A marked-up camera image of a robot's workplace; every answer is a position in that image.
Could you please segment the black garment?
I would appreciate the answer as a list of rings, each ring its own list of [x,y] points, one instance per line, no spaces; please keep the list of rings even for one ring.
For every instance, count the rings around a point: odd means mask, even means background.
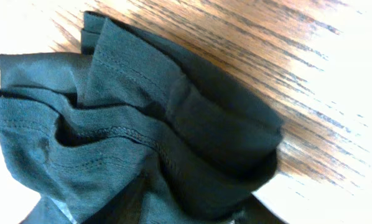
[[[222,69],[95,12],[81,51],[0,55],[0,145],[26,223],[279,223],[253,192],[282,121]]]

